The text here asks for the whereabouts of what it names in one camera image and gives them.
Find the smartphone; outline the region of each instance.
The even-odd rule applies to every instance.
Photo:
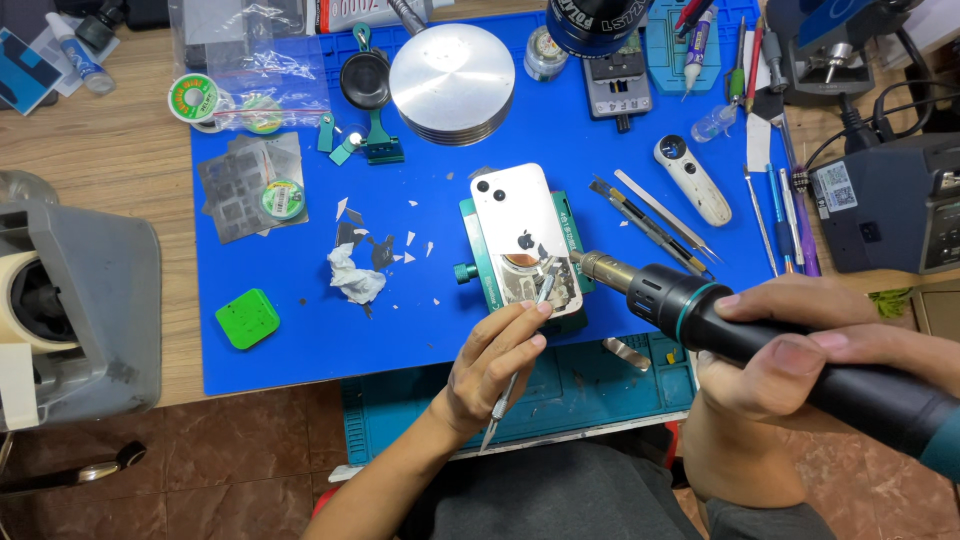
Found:
[[[504,305],[536,300],[553,271],[550,318],[580,309],[583,293],[543,169],[527,163],[476,177],[470,194]]]

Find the apple logo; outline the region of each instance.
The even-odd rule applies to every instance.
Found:
[[[524,229],[520,238],[516,239],[516,243],[520,246],[521,250],[529,250],[534,247],[534,240],[530,236],[530,233],[527,233],[527,230]]]

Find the finger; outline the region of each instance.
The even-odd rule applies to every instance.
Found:
[[[960,397],[960,343],[886,325],[859,325],[812,333],[829,361],[885,364]]]
[[[767,282],[716,301],[717,314],[728,321],[777,319],[816,329],[879,322],[866,296],[833,285],[810,282]]]
[[[510,384],[510,379],[514,376],[514,373],[521,372],[516,378],[516,385],[511,394],[511,398],[514,400],[518,399],[518,396],[523,393],[526,380],[530,376],[530,371],[533,370],[537,356],[543,352],[545,347],[546,338],[538,333],[518,344],[516,347],[513,347],[513,349],[506,354],[491,361],[486,371],[484,371],[483,378],[480,380],[480,388],[478,390],[480,401],[484,404],[490,404],[491,406],[495,404],[497,398],[500,397],[500,394],[502,394],[503,391],[506,390],[507,385]],[[522,373],[523,370],[527,370],[525,376]]]
[[[540,302],[536,307],[527,309],[522,315],[514,319],[504,331],[500,333],[487,349],[477,358],[477,369],[485,370],[494,358],[503,356],[514,347],[523,343],[546,322],[553,313],[549,302]]]
[[[501,307],[497,311],[484,317],[484,319],[477,323],[477,326],[473,327],[473,330],[470,331],[467,342],[464,343],[464,346],[460,349],[460,354],[457,355],[457,360],[454,364],[459,363],[461,365],[455,365],[454,367],[470,366],[470,364],[483,354],[484,350],[487,349],[495,337],[500,335],[510,323],[514,322],[517,317],[525,313],[532,306],[533,302],[524,300],[519,304],[510,304]]]
[[[710,354],[697,358],[697,376],[708,399],[759,420],[796,412],[820,375],[827,352],[804,336],[784,334],[760,349],[743,370]]]

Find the crumpled tissue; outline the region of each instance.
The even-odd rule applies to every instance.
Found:
[[[358,269],[350,258],[353,253],[353,242],[340,244],[326,259],[330,261],[333,270],[333,279],[330,285],[340,287],[340,290],[357,304],[373,302],[376,295],[387,284],[387,277],[373,270]]]

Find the hand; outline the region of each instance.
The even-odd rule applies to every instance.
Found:
[[[537,329],[550,317],[548,302],[504,306],[473,327],[453,362],[450,377],[428,411],[442,419],[464,441],[484,428],[493,405],[519,372],[510,406],[523,395],[546,338]]]
[[[873,303],[833,280],[787,274],[714,308],[729,321],[777,319],[828,331],[783,335],[743,370],[700,353],[697,375],[712,406],[792,429],[849,431],[804,404],[826,362],[890,365],[960,396],[960,344],[879,324]]]

